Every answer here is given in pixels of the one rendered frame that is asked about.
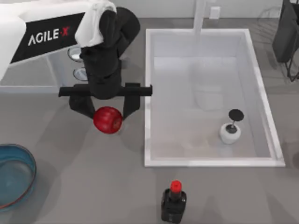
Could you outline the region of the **white sink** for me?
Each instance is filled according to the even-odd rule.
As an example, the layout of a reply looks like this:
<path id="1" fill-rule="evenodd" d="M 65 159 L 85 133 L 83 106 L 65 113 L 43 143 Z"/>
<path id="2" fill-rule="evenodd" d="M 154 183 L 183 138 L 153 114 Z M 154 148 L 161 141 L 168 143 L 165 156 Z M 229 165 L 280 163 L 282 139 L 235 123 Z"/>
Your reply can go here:
<path id="1" fill-rule="evenodd" d="M 145 41 L 145 166 L 285 166 L 248 29 L 147 29 Z M 228 145 L 219 130 L 231 109 L 244 119 Z"/>

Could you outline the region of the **pale microwave oven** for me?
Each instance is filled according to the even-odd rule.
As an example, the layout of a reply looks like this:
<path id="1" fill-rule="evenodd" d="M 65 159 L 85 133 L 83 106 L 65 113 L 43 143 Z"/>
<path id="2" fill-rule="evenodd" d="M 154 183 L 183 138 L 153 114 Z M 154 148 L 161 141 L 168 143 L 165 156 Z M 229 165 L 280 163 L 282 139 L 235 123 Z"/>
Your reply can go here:
<path id="1" fill-rule="evenodd" d="M 0 93 L 50 93 L 58 94 L 59 88 L 86 84 L 73 77 L 73 70 L 84 67 L 67 55 L 71 46 L 9 65 L 0 80 Z"/>

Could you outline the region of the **black bottle with red cap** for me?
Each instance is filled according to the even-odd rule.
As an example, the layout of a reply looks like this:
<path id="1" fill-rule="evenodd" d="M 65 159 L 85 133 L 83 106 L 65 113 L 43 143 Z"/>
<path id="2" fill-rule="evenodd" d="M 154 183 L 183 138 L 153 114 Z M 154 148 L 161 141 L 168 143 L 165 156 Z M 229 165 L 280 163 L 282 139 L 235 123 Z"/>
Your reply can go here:
<path id="1" fill-rule="evenodd" d="M 173 180 L 165 189 L 161 198 L 161 220 L 172 224 L 180 224 L 186 208 L 187 195 L 183 191 L 182 182 Z"/>

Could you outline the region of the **white pot with black disc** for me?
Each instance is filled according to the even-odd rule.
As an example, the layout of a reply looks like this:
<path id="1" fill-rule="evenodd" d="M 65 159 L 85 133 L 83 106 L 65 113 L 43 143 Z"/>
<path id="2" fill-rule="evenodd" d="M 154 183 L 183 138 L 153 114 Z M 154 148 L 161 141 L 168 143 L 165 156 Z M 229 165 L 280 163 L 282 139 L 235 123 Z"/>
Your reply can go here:
<path id="1" fill-rule="evenodd" d="M 231 109 L 228 112 L 230 123 L 225 123 L 220 127 L 219 136 L 224 144 L 231 145 L 237 142 L 241 136 L 241 128 L 236 124 L 244 119 L 244 113 L 239 109 Z"/>

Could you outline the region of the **red apple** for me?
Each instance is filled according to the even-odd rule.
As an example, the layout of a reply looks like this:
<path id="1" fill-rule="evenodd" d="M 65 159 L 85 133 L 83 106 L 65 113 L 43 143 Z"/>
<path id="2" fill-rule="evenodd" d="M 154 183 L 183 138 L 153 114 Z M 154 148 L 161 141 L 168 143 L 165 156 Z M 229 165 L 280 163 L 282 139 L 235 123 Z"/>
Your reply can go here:
<path id="1" fill-rule="evenodd" d="M 114 134 L 118 132 L 123 123 L 123 116 L 119 110 L 114 107 L 100 107 L 93 116 L 94 126 L 105 134 Z"/>

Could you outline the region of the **blue bowl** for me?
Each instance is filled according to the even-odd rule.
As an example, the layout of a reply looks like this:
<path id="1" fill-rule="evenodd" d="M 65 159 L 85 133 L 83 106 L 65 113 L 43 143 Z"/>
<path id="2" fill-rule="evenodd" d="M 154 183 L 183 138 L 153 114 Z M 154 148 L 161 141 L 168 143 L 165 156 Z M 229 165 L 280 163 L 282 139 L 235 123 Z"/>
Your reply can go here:
<path id="1" fill-rule="evenodd" d="M 0 212 L 25 202 L 34 191 L 36 160 L 24 146 L 0 144 Z"/>

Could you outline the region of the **white wall socket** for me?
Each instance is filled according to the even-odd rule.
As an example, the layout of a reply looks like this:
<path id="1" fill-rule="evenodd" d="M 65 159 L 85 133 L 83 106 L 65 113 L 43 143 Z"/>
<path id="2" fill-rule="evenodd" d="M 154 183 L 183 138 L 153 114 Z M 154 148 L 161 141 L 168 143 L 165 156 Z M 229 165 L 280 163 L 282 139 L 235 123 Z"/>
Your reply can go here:
<path id="1" fill-rule="evenodd" d="M 220 18 L 220 14 L 221 14 L 221 7 L 218 6 L 211 7 L 209 19 L 217 20 Z"/>

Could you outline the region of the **grey microwave knob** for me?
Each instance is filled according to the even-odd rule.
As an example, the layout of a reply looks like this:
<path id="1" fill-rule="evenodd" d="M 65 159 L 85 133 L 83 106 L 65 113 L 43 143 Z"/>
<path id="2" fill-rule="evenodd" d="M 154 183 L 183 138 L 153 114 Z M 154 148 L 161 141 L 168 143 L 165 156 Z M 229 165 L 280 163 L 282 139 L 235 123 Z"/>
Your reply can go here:
<path id="1" fill-rule="evenodd" d="M 84 67 L 74 69 L 72 74 L 73 74 L 73 77 L 80 82 L 87 82 L 87 80 L 88 80 L 86 70 Z"/>
<path id="2" fill-rule="evenodd" d="M 72 47 L 67 50 L 68 57 L 75 61 L 75 62 L 82 62 L 82 59 L 80 58 L 81 54 L 81 48 L 80 47 Z"/>

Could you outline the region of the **tall white tap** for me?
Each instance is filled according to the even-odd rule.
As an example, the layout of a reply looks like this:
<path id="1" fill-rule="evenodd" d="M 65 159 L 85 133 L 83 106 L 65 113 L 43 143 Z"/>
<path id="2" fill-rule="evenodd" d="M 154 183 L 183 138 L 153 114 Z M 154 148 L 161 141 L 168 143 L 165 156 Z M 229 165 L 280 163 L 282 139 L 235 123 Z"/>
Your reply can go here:
<path id="1" fill-rule="evenodd" d="M 193 32 L 198 36 L 202 29 L 207 0 L 195 0 Z"/>

